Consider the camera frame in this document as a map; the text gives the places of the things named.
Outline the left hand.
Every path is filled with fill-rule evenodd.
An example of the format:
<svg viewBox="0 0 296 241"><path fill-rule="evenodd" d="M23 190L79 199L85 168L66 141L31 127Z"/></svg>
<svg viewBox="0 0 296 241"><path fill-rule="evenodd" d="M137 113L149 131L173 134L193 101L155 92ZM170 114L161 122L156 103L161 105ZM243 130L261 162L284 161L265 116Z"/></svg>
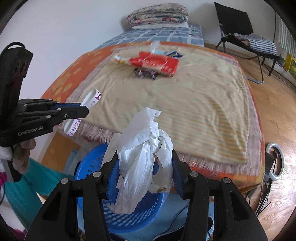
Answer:
<svg viewBox="0 0 296 241"><path fill-rule="evenodd" d="M17 170L20 174L24 175L29 169L29 158L30 151L36 147L35 139L30 139L17 144L14 147L13 153L13 168Z"/></svg>

